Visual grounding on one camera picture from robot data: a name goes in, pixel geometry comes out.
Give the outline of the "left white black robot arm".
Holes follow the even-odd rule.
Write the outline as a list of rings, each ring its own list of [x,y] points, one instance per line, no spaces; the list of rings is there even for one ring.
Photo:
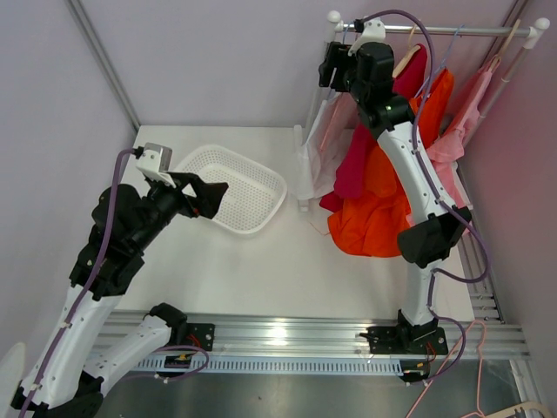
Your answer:
[[[150,353],[202,348],[191,339],[186,314],[163,302],[99,362],[87,360],[104,322],[143,267],[147,246],[178,215],[213,219],[229,189],[227,183],[205,183],[193,173],[170,177],[173,185],[150,180],[144,196],[119,182],[101,194],[57,327],[10,402],[20,414],[92,417],[114,384]]]

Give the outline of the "white t shirt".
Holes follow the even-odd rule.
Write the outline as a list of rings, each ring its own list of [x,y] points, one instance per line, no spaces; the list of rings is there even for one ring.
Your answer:
[[[339,107],[341,95],[337,94],[335,97],[339,98]],[[352,131],[341,129],[339,122],[335,121],[331,142],[325,152],[319,150],[323,132],[321,118],[327,101],[321,102],[307,138],[304,137],[299,125],[294,128],[293,174],[289,188],[298,201],[318,199],[333,191],[336,170],[344,159],[352,140]]]

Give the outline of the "magenta t shirt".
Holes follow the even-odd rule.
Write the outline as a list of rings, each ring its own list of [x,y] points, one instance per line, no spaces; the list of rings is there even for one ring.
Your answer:
[[[413,46],[408,63],[402,65],[401,70],[395,70],[393,92],[411,99],[424,81],[427,53],[423,44]],[[359,199],[366,191],[366,164],[372,150],[377,146],[375,137],[362,124],[358,123],[348,151],[336,170],[333,191],[323,196],[319,205],[331,212],[342,209],[347,199]]]

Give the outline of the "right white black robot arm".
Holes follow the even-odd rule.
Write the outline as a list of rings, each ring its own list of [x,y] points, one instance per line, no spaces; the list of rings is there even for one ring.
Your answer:
[[[419,138],[409,102],[393,90],[392,48],[379,42],[346,45],[332,41],[319,66],[319,86],[347,92],[361,122],[393,164],[409,200],[413,226],[397,238],[407,263],[406,299],[394,327],[369,327],[363,334],[380,353],[412,353],[442,337],[433,313],[433,276],[471,219],[442,184]]]

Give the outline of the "beige wooden hanger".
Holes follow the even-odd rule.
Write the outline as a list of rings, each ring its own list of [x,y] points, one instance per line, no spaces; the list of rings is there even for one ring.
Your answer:
[[[421,50],[419,44],[415,44],[413,42],[413,35],[417,29],[418,26],[415,24],[409,32],[409,36],[407,39],[406,53],[393,68],[393,78],[397,78],[403,72],[403,70],[410,64],[413,57]]]

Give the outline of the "blue wire hanger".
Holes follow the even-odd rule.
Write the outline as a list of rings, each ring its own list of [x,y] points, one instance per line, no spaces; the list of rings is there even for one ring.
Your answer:
[[[350,28],[353,26],[353,22],[348,22],[348,23],[344,23],[343,24],[343,28],[342,28],[342,38],[341,38],[341,42],[344,44],[346,42],[346,35],[348,33],[348,31],[350,30]]]

